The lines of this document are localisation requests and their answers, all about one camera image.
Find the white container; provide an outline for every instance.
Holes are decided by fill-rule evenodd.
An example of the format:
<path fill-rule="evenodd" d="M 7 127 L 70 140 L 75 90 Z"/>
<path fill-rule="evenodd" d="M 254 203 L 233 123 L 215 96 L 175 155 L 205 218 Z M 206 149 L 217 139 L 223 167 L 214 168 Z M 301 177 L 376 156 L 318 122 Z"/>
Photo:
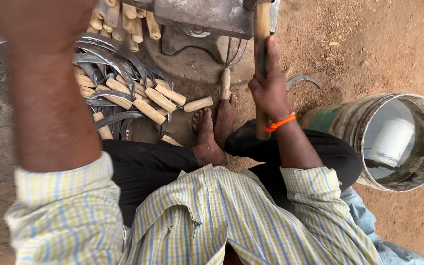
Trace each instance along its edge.
<path fill-rule="evenodd" d="M 366 158 L 391 167 L 397 166 L 414 133 L 415 126 L 406 120 L 388 120 Z"/>

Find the bare foot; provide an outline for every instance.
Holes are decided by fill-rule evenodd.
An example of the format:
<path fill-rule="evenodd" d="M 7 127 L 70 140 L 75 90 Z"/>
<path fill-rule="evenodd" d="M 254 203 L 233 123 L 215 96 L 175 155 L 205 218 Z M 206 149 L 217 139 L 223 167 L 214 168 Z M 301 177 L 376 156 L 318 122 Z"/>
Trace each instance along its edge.
<path fill-rule="evenodd" d="M 231 94 L 230 100 L 222 100 L 213 130 L 215 141 L 222 150 L 228 136 L 233 132 L 233 122 L 237 119 L 238 113 L 236 95 Z"/>
<path fill-rule="evenodd" d="M 225 164 L 227 158 L 213 138 L 213 123 L 211 110 L 208 107 L 198 111 L 192 119 L 192 129 L 197 133 L 197 144 L 192 147 L 200 167 L 212 164 Z"/>

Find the orange bracelet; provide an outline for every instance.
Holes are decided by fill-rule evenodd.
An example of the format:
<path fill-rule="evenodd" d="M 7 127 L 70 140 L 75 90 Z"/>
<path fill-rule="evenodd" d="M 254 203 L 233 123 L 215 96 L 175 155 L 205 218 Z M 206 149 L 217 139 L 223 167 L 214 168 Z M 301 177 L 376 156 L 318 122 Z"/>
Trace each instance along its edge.
<path fill-rule="evenodd" d="M 295 112 L 292 112 L 289 116 L 287 116 L 287 118 L 285 118 L 285 119 L 283 119 L 283 120 L 280 120 L 280 121 L 278 121 L 278 122 L 276 122 L 276 123 L 271 123 L 270 125 L 269 125 L 269 128 L 268 127 L 266 127 L 266 126 L 263 126 L 263 129 L 265 130 L 265 131 L 267 131 L 268 133 L 270 133 L 270 132 L 272 132 L 272 131 L 275 131 L 277 128 L 279 128 L 279 126 L 281 126 L 282 124 L 284 124 L 284 123 L 286 123 L 286 122 L 290 122 L 291 120 L 295 120 L 296 119 L 296 117 L 295 117 Z"/>

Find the man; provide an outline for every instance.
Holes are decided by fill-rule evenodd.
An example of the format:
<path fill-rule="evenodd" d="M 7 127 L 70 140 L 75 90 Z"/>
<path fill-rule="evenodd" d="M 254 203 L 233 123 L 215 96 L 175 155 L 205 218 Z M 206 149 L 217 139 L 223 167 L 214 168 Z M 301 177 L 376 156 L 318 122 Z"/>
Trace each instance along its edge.
<path fill-rule="evenodd" d="M 337 172 L 324 166 L 351 160 L 347 146 L 304 132 L 295 120 L 270 141 L 254 140 L 252 121 L 232 133 L 232 97 L 222 103 L 215 129 L 208 108 L 196 114 L 198 141 L 191 150 L 106 141 L 112 160 L 101 152 L 71 66 L 74 40 L 92 7 L 90 0 L 0 0 L 19 162 L 17 201 L 6 214 L 17 263 L 380 263 L 339 199 L 340 184 L 354 182 L 357 164 L 339 165 Z M 267 45 L 268 79 L 249 86 L 277 122 L 291 112 L 272 38 Z M 341 152 L 332 154 L 328 141 Z M 230 172 L 217 166 L 225 162 L 223 150 L 266 164 Z M 111 180 L 113 165 L 120 189 Z M 141 194 L 145 187 L 150 190 Z M 283 190 L 295 215 L 269 194 L 285 207 Z M 119 196 L 124 224 L 132 226 L 125 246 Z"/>

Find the black pants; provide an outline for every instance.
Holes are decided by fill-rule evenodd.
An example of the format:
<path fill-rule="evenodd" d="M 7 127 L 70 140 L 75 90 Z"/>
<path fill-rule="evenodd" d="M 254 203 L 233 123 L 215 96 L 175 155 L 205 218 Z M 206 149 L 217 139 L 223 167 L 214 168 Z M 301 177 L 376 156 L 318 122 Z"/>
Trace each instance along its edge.
<path fill-rule="evenodd" d="M 304 132 L 323 164 L 336 171 L 342 182 L 340 189 L 346 190 L 354 184 L 361 173 L 361 161 L 356 152 L 337 137 L 313 130 Z M 138 205 L 150 193 L 176 180 L 181 170 L 191 172 L 198 168 L 191 149 L 163 141 L 150 144 L 103 140 L 103 147 L 113 160 L 113 181 L 121 188 L 119 205 L 124 225 L 129 227 Z M 250 168 L 250 171 L 260 178 L 278 206 L 292 208 L 286 199 L 286 186 L 279 170 L 281 159 L 274 134 L 269 140 L 257 140 L 256 121 L 251 120 L 227 138 L 225 151 L 233 156 L 265 162 Z"/>

